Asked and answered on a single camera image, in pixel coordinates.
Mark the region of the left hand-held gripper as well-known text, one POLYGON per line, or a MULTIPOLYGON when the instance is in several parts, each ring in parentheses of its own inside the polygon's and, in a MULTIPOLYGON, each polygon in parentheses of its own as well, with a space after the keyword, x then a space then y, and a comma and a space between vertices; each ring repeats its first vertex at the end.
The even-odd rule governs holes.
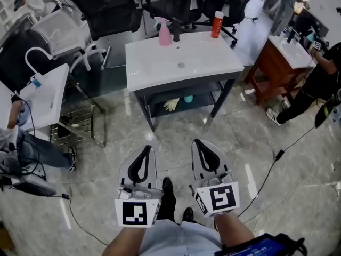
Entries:
POLYGON ((118 186, 118 198, 115 199, 121 227, 152 227, 155 224, 163 192, 148 188, 156 188, 156 182, 156 156, 152 146, 141 147, 125 159, 119 171, 122 185, 118 186))

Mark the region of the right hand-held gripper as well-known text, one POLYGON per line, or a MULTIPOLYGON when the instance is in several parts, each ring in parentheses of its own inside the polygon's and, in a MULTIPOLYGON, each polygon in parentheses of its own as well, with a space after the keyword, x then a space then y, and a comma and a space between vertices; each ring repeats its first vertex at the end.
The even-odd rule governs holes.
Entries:
POLYGON ((203 139, 192 143, 194 181, 189 185, 192 196, 205 217, 231 212, 240 206, 239 185, 228 170, 225 153, 203 139), (221 173, 205 177, 209 173, 221 173))

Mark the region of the pink spray bottle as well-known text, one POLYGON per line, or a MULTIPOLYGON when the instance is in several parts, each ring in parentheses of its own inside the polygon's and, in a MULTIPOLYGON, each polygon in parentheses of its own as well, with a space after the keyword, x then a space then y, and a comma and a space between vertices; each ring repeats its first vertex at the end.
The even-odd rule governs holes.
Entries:
POLYGON ((172 36, 171 36, 171 32, 167 26, 167 23, 169 22, 169 20, 162 18, 162 17, 154 17, 155 20, 155 27, 157 25, 161 25, 160 29, 159 29, 159 44, 161 46, 168 46, 171 45, 172 43, 172 36))

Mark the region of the person's right forearm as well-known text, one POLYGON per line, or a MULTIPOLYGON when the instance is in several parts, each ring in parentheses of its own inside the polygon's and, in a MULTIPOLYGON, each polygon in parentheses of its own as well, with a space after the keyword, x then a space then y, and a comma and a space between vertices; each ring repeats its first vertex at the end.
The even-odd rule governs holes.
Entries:
POLYGON ((255 238, 254 234, 233 212, 214 216, 214 221, 220 238, 227 248, 243 244, 255 238))

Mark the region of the person's left black shoe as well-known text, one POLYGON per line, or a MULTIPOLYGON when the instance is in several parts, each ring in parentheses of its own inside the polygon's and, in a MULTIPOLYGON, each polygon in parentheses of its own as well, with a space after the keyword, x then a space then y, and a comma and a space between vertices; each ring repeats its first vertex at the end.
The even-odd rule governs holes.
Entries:
POLYGON ((169 177, 163 179, 162 191, 166 196, 174 196, 173 183, 169 177))

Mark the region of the person's black shoe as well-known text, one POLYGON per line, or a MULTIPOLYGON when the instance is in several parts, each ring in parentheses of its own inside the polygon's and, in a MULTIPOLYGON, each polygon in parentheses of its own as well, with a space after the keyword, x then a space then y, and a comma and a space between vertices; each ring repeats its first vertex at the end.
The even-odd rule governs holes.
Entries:
POLYGON ((163 179, 162 191, 166 196, 174 196, 173 183, 169 177, 163 179))
POLYGON ((184 210, 182 221, 185 221, 185 222, 195 222, 195 220, 194 220, 194 212, 193 212, 193 209, 191 207, 187 207, 184 210))

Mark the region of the person's black trousers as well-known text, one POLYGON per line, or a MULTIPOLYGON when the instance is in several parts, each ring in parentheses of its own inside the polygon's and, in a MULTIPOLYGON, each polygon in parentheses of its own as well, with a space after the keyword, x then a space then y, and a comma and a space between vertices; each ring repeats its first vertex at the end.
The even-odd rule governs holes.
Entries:
POLYGON ((173 193, 165 193, 162 196, 161 206, 157 215, 157 220, 170 220, 175 222, 176 198, 173 193))

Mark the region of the person's right black shoe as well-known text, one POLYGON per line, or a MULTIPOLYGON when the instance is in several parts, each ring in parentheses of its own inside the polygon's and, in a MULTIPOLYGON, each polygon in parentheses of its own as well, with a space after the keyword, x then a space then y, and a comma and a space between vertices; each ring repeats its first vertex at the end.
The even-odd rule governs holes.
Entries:
POLYGON ((185 221, 185 222, 195 222, 195 220, 194 220, 194 212, 193 212, 193 209, 191 207, 187 207, 184 210, 182 221, 185 221))

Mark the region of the pale yellow rubber gloves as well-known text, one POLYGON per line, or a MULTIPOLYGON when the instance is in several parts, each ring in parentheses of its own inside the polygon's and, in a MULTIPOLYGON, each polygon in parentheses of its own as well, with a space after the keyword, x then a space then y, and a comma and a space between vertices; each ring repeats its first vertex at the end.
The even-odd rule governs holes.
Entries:
POLYGON ((179 100, 180 100, 179 98, 168 100, 164 103, 163 107, 165 108, 166 111, 174 111, 179 100))

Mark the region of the person's light blue shirt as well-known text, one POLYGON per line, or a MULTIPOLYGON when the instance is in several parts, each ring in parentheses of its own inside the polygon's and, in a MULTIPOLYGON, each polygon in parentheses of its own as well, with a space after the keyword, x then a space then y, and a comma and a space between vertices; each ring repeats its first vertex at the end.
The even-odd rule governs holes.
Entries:
POLYGON ((157 220, 145 232, 139 256, 214 256, 222 249, 218 232, 198 223, 157 220))

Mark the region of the grey chair base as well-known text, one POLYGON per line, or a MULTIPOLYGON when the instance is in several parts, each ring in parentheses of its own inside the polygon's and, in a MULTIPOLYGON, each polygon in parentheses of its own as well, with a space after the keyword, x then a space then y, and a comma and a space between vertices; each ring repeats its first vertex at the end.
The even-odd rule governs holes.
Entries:
POLYGON ((0 174, 0 185, 12 186, 14 189, 36 196, 56 195, 56 190, 50 183, 35 174, 21 176, 0 174))

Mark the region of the white rectangular washbasin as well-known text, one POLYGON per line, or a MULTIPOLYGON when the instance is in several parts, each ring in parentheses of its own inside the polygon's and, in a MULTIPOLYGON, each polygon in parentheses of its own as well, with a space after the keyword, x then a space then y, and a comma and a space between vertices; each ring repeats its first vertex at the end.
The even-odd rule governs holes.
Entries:
POLYGON ((157 38, 126 44, 127 88, 130 92, 186 79, 242 72, 244 66, 222 36, 186 33, 179 42, 161 46, 157 38))

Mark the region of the black faucet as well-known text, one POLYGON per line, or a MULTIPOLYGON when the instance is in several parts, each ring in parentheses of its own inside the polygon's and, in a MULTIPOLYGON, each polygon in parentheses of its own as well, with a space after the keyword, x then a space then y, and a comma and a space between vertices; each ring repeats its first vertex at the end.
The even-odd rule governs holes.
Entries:
POLYGON ((299 42, 301 40, 301 32, 294 27, 289 29, 289 35, 287 38, 287 43, 290 44, 292 41, 299 42))
POLYGON ((179 42, 180 41, 180 34, 181 34, 181 26, 178 20, 172 20, 172 32, 173 32, 173 41, 179 42))

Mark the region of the white office chair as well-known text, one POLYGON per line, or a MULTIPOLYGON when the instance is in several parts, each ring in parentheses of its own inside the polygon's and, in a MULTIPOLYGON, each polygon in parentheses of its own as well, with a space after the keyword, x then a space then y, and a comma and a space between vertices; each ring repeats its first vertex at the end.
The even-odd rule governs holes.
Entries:
POLYGON ((87 22, 78 24, 65 10, 57 10, 43 17, 31 29, 46 40, 53 58, 75 52, 69 69, 71 73, 81 62, 90 71, 90 56, 98 54, 104 62, 107 55, 106 49, 98 48, 93 42, 87 22))

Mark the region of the black chair with chrome base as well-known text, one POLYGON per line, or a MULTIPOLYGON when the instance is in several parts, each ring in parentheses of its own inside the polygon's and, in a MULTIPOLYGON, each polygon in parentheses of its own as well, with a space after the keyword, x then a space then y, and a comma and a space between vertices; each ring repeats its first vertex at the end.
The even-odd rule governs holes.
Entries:
POLYGON ((143 9, 138 0, 71 0, 81 11, 90 29, 91 39, 108 40, 104 68, 118 68, 126 64, 126 39, 120 39, 127 33, 139 30, 143 9))

